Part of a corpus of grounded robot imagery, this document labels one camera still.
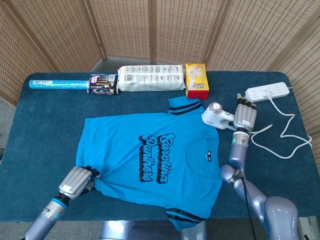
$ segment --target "t-shirt sleeve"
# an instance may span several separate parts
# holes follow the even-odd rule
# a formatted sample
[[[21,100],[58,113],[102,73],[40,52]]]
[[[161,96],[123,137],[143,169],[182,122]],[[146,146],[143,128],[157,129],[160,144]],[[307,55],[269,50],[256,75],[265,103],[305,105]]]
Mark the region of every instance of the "t-shirt sleeve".
[[[189,99],[186,96],[179,96],[169,99],[170,108],[168,113],[176,116],[188,113],[202,114],[204,108],[202,101],[198,99]]]
[[[181,231],[191,228],[210,217],[213,204],[201,202],[185,202],[177,207],[166,206],[166,215],[174,227]]]

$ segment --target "white cable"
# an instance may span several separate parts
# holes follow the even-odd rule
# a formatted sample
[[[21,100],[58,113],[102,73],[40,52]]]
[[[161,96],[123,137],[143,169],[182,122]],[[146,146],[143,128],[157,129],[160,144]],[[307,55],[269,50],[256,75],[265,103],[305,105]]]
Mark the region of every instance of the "white cable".
[[[296,115],[295,115],[295,114],[286,114],[286,113],[283,113],[282,111],[280,111],[279,108],[278,108],[278,107],[276,106],[276,104],[274,103],[274,101],[272,100],[271,96],[269,95],[269,92],[268,92],[268,91],[265,91],[265,90],[264,90],[263,92],[264,92],[265,96],[270,100],[270,102],[272,103],[272,105],[274,106],[274,108],[275,108],[281,115],[286,116],[286,117],[291,117],[291,118],[288,120],[288,122],[287,122],[284,130],[283,130],[282,133],[280,134],[280,138],[292,137],[292,138],[300,139],[300,140],[304,141],[304,143],[298,145],[298,146],[293,150],[293,152],[292,152],[289,156],[280,156],[279,154],[275,153],[274,151],[270,150],[269,148],[267,148],[267,147],[265,147],[265,146],[262,146],[262,145],[260,145],[260,144],[257,144],[257,143],[254,141],[254,137],[255,137],[257,134],[260,134],[260,133],[266,131],[267,129],[271,128],[271,127],[273,126],[272,124],[269,125],[269,126],[267,126],[267,127],[265,127],[265,128],[263,128],[263,129],[261,129],[260,131],[252,131],[252,132],[250,132],[251,134],[253,134],[253,135],[251,136],[251,141],[252,141],[252,143],[253,143],[254,145],[260,147],[260,148],[263,148],[263,149],[269,151],[270,153],[276,155],[278,158],[281,158],[281,159],[289,159],[289,158],[291,158],[291,157],[296,153],[296,151],[297,151],[299,148],[301,148],[302,146],[304,146],[304,145],[309,144],[310,147],[312,148],[312,144],[311,144],[312,138],[311,138],[311,136],[309,136],[309,135],[307,135],[308,138],[309,138],[309,140],[306,140],[306,139],[304,139],[304,138],[302,138],[302,137],[299,137],[299,136],[296,136],[296,135],[284,135],[285,132],[287,131],[288,127],[289,127],[290,122],[292,121],[292,119],[294,119],[294,117],[295,117]]]

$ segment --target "black stripe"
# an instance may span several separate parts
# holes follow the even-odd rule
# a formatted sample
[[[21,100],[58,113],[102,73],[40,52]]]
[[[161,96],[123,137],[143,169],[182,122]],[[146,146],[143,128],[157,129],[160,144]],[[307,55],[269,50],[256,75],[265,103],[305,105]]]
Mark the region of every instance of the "black stripe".
[[[185,216],[188,217],[188,218],[195,219],[195,220],[198,220],[198,221],[205,221],[205,220],[207,220],[207,219],[205,219],[205,218],[202,218],[202,217],[193,215],[193,214],[190,213],[190,212],[183,211],[183,210],[181,210],[181,209],[174,208],[174,207],[167,209],[167,211],[169,211],[169,212],[174,212],[174,213],[181,214],[181,215],[185,215]]]
[[[192,221],[190,219],[187,218],[183,218],[180,216],[176,216],[176,215],[171,215],[171,214],[167,214],[168,219],[173,219],[173,220],[178,220],[180,222],[189,222],[189,223],[193,223],[193,224],[198,224],[198,221]]]
[[[181,114],[186,114],[186,113],[188,113],[188,112],[191,112],[191,111],[193,111],[193,110],[195,110],[195,109],[198,109],[198,108],[200,108],[200,107],[202,107],[202,103],[199,104],[199,105],[196,105],[196,106],[194,106],[194,107],[192,107],[192,108],[190,108],[190,109],[188,109],[188,110],[185,110],[185,111],[170,112],[170,113],[173,114],[173,115],[181,115]]]
[[[184,105],[184,106],[177,106],[177,107],[170,107],[169,110],[173,110],[173,111],[177,111],[177,110],[181,110],[181,109],[187,109],[190,108],[192,106],[197,105],[198,103],[202,103],[201,101],[196,101],[194,103],[188,104],[188,105]]]

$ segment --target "blue foil roll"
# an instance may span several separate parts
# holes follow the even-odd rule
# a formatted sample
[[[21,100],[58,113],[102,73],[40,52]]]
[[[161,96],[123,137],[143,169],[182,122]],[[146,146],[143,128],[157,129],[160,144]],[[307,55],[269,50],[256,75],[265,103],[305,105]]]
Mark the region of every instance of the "blue foil roll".
[[[67,89],[67,90],[87,90],[89,81],[84,80],[30,80],[31,89]]]

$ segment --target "barcode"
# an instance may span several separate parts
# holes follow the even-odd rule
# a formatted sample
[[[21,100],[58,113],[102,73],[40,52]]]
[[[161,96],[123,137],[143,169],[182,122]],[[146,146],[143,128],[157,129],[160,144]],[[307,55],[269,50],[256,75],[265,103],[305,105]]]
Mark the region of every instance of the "barcode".
[[[115,76],[116,75],[114,75],[114,74],[113,75],[109,75],[109,81],[110,82],[114,82],[115,81]]]
[[[133,78],[134,78],[134,76],[133,75],[126,75],[126,81],[132,81],[133,80]]]
[[[128,69],[128,72],[129,73],[135,73],[135,72],[138,72],[138,67],[136,66],[132,66]]]

